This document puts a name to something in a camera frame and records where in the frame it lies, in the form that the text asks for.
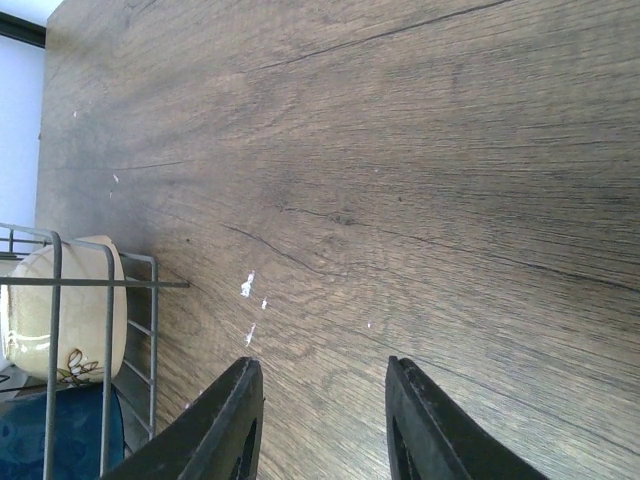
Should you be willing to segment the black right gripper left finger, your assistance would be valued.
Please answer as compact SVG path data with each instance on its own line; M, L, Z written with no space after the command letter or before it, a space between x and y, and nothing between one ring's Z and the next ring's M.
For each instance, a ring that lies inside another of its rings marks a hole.
M255 479L264 414L258 360L237 359L161 434L105 479Z

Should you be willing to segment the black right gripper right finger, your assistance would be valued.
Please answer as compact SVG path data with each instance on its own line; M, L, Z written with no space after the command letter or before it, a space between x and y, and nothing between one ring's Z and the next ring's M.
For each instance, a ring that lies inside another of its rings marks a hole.
M393 479L544 479L480 427L412 360L391 356L385 378Z

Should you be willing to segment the dark blue ceramic mug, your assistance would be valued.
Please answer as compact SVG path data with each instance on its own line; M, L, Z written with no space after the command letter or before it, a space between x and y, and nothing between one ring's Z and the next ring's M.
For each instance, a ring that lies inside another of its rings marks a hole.
M102 386L57 392L54 431L55 479L100 476ZM16 397L1 404L1 477L43 475L46 394Z

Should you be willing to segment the black wire dish rack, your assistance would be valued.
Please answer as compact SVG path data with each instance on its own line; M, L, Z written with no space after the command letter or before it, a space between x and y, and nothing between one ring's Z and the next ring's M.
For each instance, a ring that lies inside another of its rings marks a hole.
M162 281L150 255L119 251L110 240L65 239L54 230L1 225L1 256L14 262L1 278L1 352L46 387L42 476L54 476L57 393L61 386L99 383L101 431L98 472L109 468L112 384L126 364L127 331L150 340L149 415L156 433L158 304Z

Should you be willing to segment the beige ceramic bowl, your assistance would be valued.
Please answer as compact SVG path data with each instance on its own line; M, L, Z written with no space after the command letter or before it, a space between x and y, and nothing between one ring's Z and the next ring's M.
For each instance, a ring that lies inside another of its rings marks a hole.
M114 257L114 279L124 280L119 252L108 236L80 238L103 244ZM17 264L13 277L52 277L54 251L46 246ZM100 249L62 244L63 279L108 278ZM107 287L61 287L57 379L64 383L100 383L104 378ZM4 358L41 380L48 378L52 287L1 285L1 345ZM125 287L114 288L111 376L119 373L127 337Z

